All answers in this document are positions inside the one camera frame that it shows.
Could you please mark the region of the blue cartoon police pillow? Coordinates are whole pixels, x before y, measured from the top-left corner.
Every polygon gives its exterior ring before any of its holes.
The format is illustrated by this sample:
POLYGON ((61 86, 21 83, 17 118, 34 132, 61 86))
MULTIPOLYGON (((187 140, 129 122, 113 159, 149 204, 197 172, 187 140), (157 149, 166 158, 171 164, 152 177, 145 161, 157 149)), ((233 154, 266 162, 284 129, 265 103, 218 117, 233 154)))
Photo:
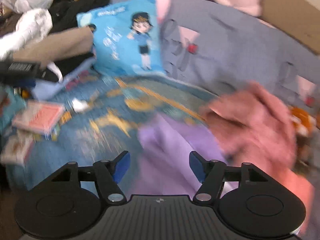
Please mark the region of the blue cartoon police pillow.
POLYGON ((129 0, 79 13, 93 30, 94 68, 102 75, 164 74, 156 0, 129 0))

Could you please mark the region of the red panda plush toy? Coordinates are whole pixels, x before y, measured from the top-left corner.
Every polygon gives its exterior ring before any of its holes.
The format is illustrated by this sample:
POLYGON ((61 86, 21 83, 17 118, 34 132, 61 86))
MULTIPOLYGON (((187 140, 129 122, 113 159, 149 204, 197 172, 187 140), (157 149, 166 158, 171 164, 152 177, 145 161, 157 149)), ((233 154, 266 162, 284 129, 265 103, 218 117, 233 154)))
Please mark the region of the red panda plush toy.
POLYGON ((299 107, 289 106, 289 110, 296 132, 297 162, 309 166, 313 158, 311 142, 316 134, 317 120, 299 107))

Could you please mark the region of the pink fleece garment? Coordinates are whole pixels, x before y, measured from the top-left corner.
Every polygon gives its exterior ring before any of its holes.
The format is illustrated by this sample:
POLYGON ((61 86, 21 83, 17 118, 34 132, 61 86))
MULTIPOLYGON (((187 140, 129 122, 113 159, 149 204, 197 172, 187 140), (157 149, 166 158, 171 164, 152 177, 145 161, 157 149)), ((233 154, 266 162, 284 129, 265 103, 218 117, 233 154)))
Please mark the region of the pink fleece garment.
POLYGON ((296 130, 291 112, 262 85, 251 82, 245 89, 224 94, 201 107, 200 115, 231 165, 253 163, 293 192, 306 207, 300 229, 305 236, 314 195, 306 175, 294 171, 296 130))

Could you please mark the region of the blue gold patterned quilt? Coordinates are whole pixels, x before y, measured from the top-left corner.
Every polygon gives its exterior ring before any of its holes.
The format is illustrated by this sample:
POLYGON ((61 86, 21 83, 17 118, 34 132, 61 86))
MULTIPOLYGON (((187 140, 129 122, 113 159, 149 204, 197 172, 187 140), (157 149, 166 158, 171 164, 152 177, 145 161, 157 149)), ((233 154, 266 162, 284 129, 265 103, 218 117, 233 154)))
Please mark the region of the blue gold patterned quilt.
POLYGON ((13 190, 32 189, 70 161, 91 166, 99 160, 112 160, 123 151, 137 153, 142 149, 138 128, 155 114, 200 124, 199 108, 214 96, 161 75, 111 77, 82 72, 52 98, 66 108, 57 135, 36 136, 25 166, 6 165, 9 186, 13 190), (90 109, 75 113, 71 107, 74 98, 87 101, 90 109))

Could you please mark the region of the purple sweatshirt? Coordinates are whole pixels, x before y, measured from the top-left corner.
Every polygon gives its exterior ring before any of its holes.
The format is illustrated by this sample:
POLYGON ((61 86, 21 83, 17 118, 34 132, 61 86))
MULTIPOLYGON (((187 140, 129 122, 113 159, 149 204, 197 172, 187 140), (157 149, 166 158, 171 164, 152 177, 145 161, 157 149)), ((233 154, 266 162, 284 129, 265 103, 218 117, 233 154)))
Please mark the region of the purple sweatshirt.
POLYGON ((124 191, 133 194, 193 197, 201 186, 189 166, 189 154, 196 151, 206 160, 227 163, 217 140, 203 124, 185 124, 157 113, 138 129, 142 149, 131 155, 124 191))

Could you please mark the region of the folded beige garment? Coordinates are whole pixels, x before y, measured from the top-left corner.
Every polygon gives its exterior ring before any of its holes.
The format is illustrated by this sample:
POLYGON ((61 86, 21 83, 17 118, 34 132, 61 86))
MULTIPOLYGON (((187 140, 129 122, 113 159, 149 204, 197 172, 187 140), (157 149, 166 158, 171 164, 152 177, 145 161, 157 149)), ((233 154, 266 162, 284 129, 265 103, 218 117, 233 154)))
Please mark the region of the folded beige garment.
POLYGON ((72 28, 48 35, 42 41, 26 45, 12 54, 15 61, 37 62, 41 68, 55 61, 87 54, 93 45, 90 27, 72 28))

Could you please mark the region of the tan rectangular cushion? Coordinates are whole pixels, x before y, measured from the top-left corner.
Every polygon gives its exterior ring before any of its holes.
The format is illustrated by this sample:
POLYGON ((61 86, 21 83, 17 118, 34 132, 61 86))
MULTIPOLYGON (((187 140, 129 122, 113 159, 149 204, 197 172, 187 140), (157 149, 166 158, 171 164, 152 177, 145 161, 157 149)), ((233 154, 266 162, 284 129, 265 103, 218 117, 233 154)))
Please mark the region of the tan rectangular cushion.
POLYGON ((319 55, 319 10, 306 0, 261 0, 261 18, 319 55))

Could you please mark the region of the light blue folded garment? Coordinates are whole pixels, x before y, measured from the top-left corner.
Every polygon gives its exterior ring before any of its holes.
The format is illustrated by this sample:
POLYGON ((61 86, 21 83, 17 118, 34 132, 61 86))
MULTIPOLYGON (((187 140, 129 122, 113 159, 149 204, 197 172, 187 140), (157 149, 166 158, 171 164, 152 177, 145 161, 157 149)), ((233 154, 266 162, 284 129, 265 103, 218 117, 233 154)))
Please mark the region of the light blue folded garment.
POLYGON ((50 82, 45 80, 36 80, 36 85, 31 89, 31 96, 40 101, 46 101, 53 98, 57 93, 63 90, 71 81, 76 79, 82 72, 89 70, 95 63, 95 58, 85 59, 75 70, 63 77, 62 81, 50 82))

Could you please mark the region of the crumpled white tissue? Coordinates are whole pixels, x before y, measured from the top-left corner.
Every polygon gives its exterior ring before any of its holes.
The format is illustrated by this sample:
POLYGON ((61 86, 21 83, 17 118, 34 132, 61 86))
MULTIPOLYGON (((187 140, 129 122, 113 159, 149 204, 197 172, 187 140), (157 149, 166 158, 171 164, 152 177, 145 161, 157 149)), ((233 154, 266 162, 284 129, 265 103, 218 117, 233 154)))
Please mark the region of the crumpled white tissue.
POLYGON ((71 101, 71 107, 75 113, 81 113, 90 109, 91 106, 87 101, 78 100, 77 98, 74 98, 71 101))

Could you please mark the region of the king of spades card box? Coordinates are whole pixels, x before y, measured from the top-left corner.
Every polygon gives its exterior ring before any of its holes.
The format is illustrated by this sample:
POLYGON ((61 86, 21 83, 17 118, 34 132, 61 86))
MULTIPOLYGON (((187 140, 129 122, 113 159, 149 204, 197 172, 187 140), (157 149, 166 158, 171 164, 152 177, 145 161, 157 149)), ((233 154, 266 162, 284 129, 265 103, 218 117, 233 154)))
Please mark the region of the king of spades card box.
POLYGON ((31 133, 18 130, 9 137, 1 151, 1 164, 25 166, 33 144, 34 137, 31 133))

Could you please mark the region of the black white garment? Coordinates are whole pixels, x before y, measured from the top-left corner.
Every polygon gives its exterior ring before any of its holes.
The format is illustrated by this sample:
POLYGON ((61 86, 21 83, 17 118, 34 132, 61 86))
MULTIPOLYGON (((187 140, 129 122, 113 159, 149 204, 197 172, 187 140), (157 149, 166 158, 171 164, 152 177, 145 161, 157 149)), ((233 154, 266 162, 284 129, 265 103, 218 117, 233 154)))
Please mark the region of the black white garment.
POLYGON ((78 26, 76 16, 79 13, 109 5, 111 0, 53 0, 48 9, 52 17, 52 29, 49 34, 59 33, 78 26))

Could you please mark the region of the grey printed sofa cover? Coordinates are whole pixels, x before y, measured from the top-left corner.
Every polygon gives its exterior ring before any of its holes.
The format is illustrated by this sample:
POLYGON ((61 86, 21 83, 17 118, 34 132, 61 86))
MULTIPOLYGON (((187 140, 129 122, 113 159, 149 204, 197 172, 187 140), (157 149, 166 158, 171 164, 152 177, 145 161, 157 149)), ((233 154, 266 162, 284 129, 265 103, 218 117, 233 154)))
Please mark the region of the grey printed sofa cover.
POLYGON ((160 28, 166 76, 222 95, 261 84, 286 104, 319 109, 319 58, 282 31, 207 0, 171 0, 160 28))

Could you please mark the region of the red playing card box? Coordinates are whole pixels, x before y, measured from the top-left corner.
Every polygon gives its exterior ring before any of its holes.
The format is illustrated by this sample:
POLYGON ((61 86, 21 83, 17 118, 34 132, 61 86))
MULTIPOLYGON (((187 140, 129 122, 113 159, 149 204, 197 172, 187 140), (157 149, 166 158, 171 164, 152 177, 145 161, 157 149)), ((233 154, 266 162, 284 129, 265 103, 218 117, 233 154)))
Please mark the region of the red playing card box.
POLYGON ((65 112, 60 103, 29 100, 26 108, 15 115, 12 126, 41 135, 49 134, 65 112))

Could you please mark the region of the white plastic bag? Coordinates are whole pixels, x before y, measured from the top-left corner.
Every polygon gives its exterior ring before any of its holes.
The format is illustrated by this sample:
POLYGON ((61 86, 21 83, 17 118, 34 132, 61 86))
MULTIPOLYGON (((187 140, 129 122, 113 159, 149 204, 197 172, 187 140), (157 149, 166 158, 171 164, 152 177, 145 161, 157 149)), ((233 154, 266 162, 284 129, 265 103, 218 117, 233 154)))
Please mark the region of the white plastic bag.
POLYGON ((53 0, 1 0, 6 8, 21 14, 15 30, 1 37, 1 60, 29 43, 43 40, 53 27, 48 11, 53 0))

